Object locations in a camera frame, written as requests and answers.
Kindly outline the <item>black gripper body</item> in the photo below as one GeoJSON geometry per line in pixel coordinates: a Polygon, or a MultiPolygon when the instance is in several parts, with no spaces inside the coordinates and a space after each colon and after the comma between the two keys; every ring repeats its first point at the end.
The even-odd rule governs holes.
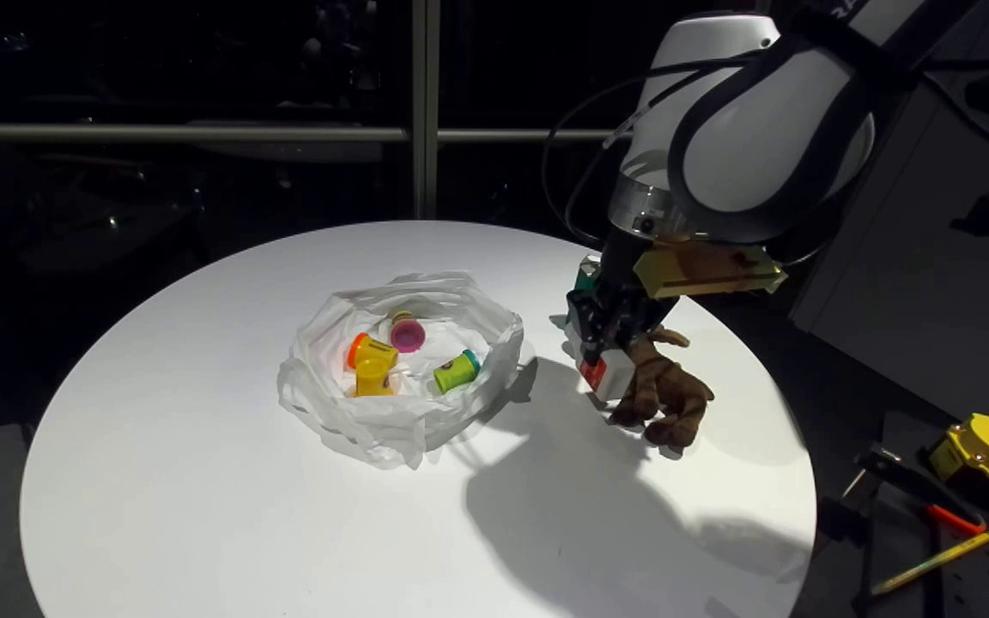
{"type": "Polygon", "coordinates": [[[601,265],[568,291],[570,323],[585,343],[628,343],[659,327],[672,299],[651,299],[635,274],[649,241],[611,232],[601,265]]]}

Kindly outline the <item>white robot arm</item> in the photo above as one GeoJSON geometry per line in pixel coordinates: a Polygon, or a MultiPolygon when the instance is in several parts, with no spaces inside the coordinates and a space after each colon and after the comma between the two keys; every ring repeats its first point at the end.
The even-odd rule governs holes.
{"type": "Polygon", "coordinates": [[[797,0],[782,17],[678,21],[620,122],[601,255],[568,294],[585,363],[683,294],[782,281],[778,241],[849,192],[880,106],[909,89],[974,0],[797,0]]]}

